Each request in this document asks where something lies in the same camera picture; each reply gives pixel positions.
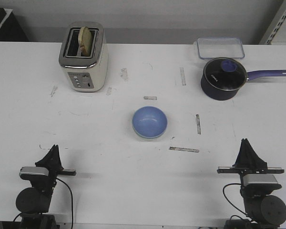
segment stain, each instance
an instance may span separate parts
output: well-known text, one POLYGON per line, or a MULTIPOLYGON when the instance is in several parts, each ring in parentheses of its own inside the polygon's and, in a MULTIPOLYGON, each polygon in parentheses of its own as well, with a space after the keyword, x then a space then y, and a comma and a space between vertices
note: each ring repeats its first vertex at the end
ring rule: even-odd
POLYGON ((186 82, 185 82, 185 74, 184 74, 184 68, 183 67, 180 67, 180 76, 181 76, 181 84, 182 84, 182 86, 185 86, 186 82))
POLYGON ((153 70, 153 66, 150 64, 150 63, 147 63, 147 62, 142 62, 142 63, 144 63, 144 64, 149 64, 149 66, 152 68, 152 70, 153 70))
POLYGON ((112 93, 112 87, 108 87, 106 95, 111 95, 111 93, 112 93))
POLYGON ((39 144, 39 148, 40 148, 40 149, 43 149, 43 150, 46 150, 46 149, 44 149, 44 148, 41 147, 41 144, 39 144))
POLYGON ((233 129, 234 137, 236 137, 236 134, 235 134, 235 130, 234 130, 234 125, 233 125, 233 123, 232 123, 232 129, 233 129))
POLYGON ((82 116, 82 115, 86 115, 86 116, 88 116, 89 115, 89 113, 84 113, 84 114, 76 114, 76 113, 73 113, 73 112, 71 112, 71 111, 69 111, 72 115, 76 115, 76 116, 82 116))
POLYGON ((157 100, 157 96, 144 96, 143 99, 157 100))
POLYGON ((121 69, 120 77, 121 77, 125 82, 128 81, 127 68, 122 68, 122 69, 121 69))
POLYGON ((200 117, 196 114, 196 125, 197 125, 197 133, 201 135, 201 127, 200 127, 200 117))
POLYGON ((55 86, 55 85, 54 85, 54 86, 53 86, 53 89, 52 89, 52 91, 51 91, 51 94, 50 94, 51 97, 54 96, 54 94, 56 93, 57 89, 58 89, 58 86, 55 86))
POLYGON ((51 133, 51 132, 49 132, 49 131, 44 131, 44 132, 47 133, 47 134, 50 134, 50 135, 56 135, 56 134, 51 133))
POLYGON ((169 149, 170 150, 177 150, 177 151, 186 151, 186 152, 199 153, 199 149, 180 148, 180 147, 172 147, 172 146, 170 146, 169 149))

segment black cable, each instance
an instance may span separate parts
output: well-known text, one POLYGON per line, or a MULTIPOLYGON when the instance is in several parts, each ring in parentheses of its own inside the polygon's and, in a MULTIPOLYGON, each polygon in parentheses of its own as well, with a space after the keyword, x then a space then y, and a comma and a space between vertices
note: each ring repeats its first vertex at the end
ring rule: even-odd
POLYGON ((62 182, 65 186, 68 187, 70 194, 71 194, 71 213, 72 213, 72 223, 71 223, 71 229, 73 229, 73 194, 71 191, 71 188, 69 187, 69 185, 67 185, 66 182, 64 182, 63 180, 60 180, 59 178, 56 178, 57 180, 59 180, 60 182, 62 182))
POLYGON ((247 214, 245 212, 243 212, 241 209, 239 209, 238 207, 236 207, 234 204, 232 204, 232 202, 227 198, 227 196, 225 195, 225 188, 228 187, 228 186, 231 186, 231 185, 241 185, 239 183, 231 183, 231 184, 227 184, 224 186, 223 188, 223 194, 224 194, 224 197, 225 199, 229 202, 229 204, 231 204, 234 208, 236 208, 238 211, 240 211, 241 213, 243 213, 245 216, 247 216, 247 214))
POLYGON ((13 229, 13 225, 16 221, 16 219, 21 215, 21 213, 19 213, 18 215, 16 215, 16 217, 14 218, 14 220, 12 221, 12 223, 10 223, 10 229, 13 229))
POLYGON ((232 215, 232 216, 230 217, 229 221, 231 221, 231 219, 232 219, 233 217, 238 217, 238 218, 240 218, 242 221, 247 222, 245 219, 241 218, 241 217, 238 216, 238 215, 232 215))

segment bread slice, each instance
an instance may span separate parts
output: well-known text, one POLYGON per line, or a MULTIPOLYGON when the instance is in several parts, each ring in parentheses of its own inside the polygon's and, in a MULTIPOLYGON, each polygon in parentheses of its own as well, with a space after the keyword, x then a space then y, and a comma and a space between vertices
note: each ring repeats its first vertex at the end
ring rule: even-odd
POLYGON ((90 56, 92 46, 92 35, 88 27, 81 27, 78 34, 78 45, 84 56, 90 56))

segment saucepan handle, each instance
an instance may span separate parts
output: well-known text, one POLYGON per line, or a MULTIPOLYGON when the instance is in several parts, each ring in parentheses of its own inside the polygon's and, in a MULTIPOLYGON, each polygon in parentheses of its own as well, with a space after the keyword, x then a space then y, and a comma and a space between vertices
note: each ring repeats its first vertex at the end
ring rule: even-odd
POLYGON ((248 72, 248 80, 254 80, 264 76, 286 76, 286 70, 260 70, 248 72))

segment white wall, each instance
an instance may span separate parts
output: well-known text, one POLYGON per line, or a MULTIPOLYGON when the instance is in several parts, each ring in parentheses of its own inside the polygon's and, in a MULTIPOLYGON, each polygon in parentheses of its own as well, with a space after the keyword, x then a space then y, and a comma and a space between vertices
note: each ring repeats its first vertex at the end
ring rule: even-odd
POLYGON ((31 41, 60 42, 74 21, 97 21, 111 43, 193 43, 238 36, 258 43, 282 0, 0 0, 31 41))

